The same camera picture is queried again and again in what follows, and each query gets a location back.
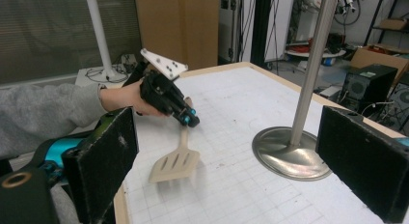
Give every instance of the white mounting plate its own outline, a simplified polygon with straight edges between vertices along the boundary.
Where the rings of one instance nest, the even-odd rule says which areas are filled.
[[[171,81],[187,71],[187,65],[149,52],[145,48],[141,50],[141,54]]]

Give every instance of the metal pole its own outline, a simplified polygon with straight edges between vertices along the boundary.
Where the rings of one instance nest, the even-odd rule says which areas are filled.
[[[313,97],[316,77],[318,75],[319,66],[321,65],[322,54],[324,53],[324,48],[327,43],[337,2],[338,0],[322,0],[321,3],[318,21],[314,31],[312,51],[307,64],[307,76],[301,89],[294,123],[292,125],[292,133],[289,141],[290,148],[297,148],[300,145],[311,98]]]

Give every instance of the white table surface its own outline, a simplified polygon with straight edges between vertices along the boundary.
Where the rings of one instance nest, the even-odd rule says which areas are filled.
[[[174,118],[137,117],[140,152],[123,182],[130,223],[382,223],[336,175],[294,181],[254,156],[257,133],[292,126],[298,92],[248,67],[176,84],[201,119],[188,134],[188,147],[201,153],[200,162],[189,178],[149,183],[154,162],[177,147],[179,124]],[[312,101],[304,129],[314,135],[321,109]]]

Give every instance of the window blind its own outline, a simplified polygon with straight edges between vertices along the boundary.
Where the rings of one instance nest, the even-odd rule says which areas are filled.
[[[97,0],[111,61],[142,59],[135,0]],[[87,0],[0,0],[0,84],[101,67]]]

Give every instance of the pole base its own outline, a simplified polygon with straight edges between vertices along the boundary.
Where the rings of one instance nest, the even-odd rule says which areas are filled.
[[[291,127],[262,130],[253,140],[253,153],[267,169],[285,178],[316,181],[331,174],[327,164],[315,152],[316,137],[303,131],[300,145],[290,146]]]

